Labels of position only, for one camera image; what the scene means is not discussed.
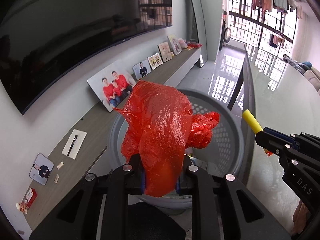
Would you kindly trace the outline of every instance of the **pen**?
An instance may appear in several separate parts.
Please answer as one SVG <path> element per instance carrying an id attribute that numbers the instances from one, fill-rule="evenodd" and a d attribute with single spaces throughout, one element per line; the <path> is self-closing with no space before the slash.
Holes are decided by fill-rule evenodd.
<path id="1" fill-rule="evenodd" d="M 75 138 L 73 139 L 72 144 L 71 144 L 71 146 L 70 146 L 70 149 L 69 149 L 69 151 L 68 151 L 67 156 L 69 156 L 69 154 L 70 154 L 70 152 L 71 152 L 71 150 L 72 150 L 72 148 L 73 148 L 73 145 L 75 144 L 75 142 L 76 142 L 76 140 L 77 140 L 77 137 L 78 137 L 78 135 L 76 135 Z"/>

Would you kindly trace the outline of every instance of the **black tv screen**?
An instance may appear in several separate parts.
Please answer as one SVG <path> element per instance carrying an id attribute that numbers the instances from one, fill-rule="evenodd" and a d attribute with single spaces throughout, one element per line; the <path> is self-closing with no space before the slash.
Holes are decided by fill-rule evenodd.
<path id="1" fill-rule="evenodd" d="M 172 0 L 0 0 L 0 79 L 24 114 L 89 57 L 172 26 Z"/>

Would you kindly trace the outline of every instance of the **crumpled red plastic bag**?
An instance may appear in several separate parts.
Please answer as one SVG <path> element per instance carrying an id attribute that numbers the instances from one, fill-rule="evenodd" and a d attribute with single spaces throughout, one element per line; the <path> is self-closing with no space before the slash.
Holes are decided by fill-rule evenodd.
<path id="1" fill-rule="evenodd" d="M 114 108 L 129 123 L 121 152 L 129 161 L 140 153 L 146 173 L 145 194 L 161 197 L 175 188 L 184 150 L 203 148 L 218 124 L 218 113 L 192 116 L 187 96 L 175 88 L 139 81 L 123 109 Z"/>

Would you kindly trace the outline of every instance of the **white notepad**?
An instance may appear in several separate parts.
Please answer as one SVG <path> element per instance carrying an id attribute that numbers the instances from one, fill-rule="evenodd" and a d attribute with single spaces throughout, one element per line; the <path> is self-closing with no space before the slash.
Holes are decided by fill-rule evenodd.
<path id="1" fill-rule="evenodd" d="M 82 143 L 84 141 L 84 138 L 87 135 L 86 132 L 74 129 L 73 132 L 71 133 L 71 135 L 70 135 L 70 137 L 69 137 L 69 139 L 68 139 L 68 141 L 67 141 L 67 143 L 66 143 L 66 145 L 65 145 L 65 147 L 63 149 L 63 151 L 62 151 L 62 154 L 68 156 L 68 152 L 70 150 L 70 147 L 71 147 L 72 142 L 73 142 L 73 140 L 74 140 L 76 135 L 78 137 L 77 137 L 77 139 L 76 139 L 76 141 L 75 141 L 75 143 L 74 143 L 74 145 L 73 145 L 73 147 L 72 147 L 72 149 L 71 149 L 71 151 L 69 153 L 69 157 L 74 159 L 74 160 L 76 159 L 76 157 L 78 155 L 78 152 L 80 150 L 80 147 L 81 147 L 81 145 L 82 145 Z"/>

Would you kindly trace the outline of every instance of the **metal screw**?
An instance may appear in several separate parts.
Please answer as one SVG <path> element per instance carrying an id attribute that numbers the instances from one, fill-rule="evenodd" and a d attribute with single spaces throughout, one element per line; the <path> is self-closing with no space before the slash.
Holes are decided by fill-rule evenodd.
<path id="1" fill-rule="evenodd" d="M 233 174 L 227 174 L 226 175 L 226 179 L 228 181 L 234 181 L 236 179 L 236 177 Z"/>
<path id="2" fill-rule="evenodd" d="M 196 172 L 196 171 L 198 170 L 198 167 L 195 166 L 195 165 L 190 165 L 190 166 L 188 167 L 188 169 L 189 169 L 189 171 Z"/>
<path id="3" fill-rule="evenodd" d="M 123 165 L 122 169 L 124 171 L 131 171 L 132 170 L 132 166 L 130 164 L 126 164 L 126 165 Z"/>
<path id="4" fill-rule="evenodd" d="M 92 181 L 94 180 L 94 178 L 95 178 L 95 175 L 93 173 L 89 173 L 85 176 L 85 180 L 87 181 Z"/>

